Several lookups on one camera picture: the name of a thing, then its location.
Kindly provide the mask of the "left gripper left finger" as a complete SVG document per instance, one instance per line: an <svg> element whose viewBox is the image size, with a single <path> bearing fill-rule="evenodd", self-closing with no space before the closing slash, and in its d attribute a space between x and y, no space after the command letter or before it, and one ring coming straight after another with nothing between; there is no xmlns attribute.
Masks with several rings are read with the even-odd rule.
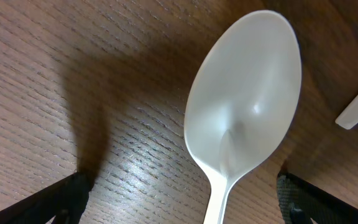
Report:
<svg viewBox="0 0 358 224"><path fill-rule="evenodd" d="M91 184L76 172L0 211L0 223L78 224L89 200Z"/></svg>

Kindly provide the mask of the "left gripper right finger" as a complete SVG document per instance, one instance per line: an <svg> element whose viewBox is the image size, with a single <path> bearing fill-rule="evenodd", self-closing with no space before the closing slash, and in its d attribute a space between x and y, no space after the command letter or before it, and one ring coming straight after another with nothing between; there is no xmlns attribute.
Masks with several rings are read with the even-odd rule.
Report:
<svg viewBox="0 0 358 224"><path fill-rule="evenodd" d="M289 173L277 176L277 197L285 224L358 223L358 209Z"/></svg>

